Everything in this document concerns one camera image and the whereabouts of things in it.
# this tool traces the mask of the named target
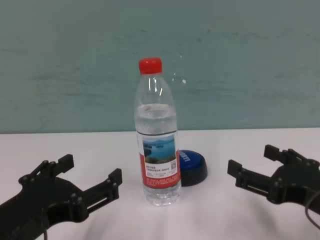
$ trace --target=plastic bottle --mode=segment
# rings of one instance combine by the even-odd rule
[[[178,200],[181,190],[175,102],[160,58],[140,60],[139,70],[134,121],[143,189],[151,204],[166,206]]]

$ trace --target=white tabletop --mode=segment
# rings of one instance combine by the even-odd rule
[[[180,131],[180,149],[201,153],[208,177],[182,188],[178,203],[156,207],[143,195],[134,132],[0,135],[0,203],[20,191],[18,178],[41,161],[73,154],[75,167],[61,178],[86,190],[121,168],[120,198],[82,223],[51,227],[49,240],[317,240],[320,231],[308,222],[302,206],[274,205],[235,187],[227,166],[234,159],[271,176],[280,163],[263,158],[266,144],[319,161],[319,136],[320,128]]]

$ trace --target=teal wall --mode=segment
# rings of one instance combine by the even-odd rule
[[[1,0],[0,133],[131,131],[159,56],[178,127],[320,127],[318,0]]]

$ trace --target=blue lid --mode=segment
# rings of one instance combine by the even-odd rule
[[[190,150],[180,150],[180,169],[181,171],[192,170],[200,166],[201,164],[201,154],[190,151]]]

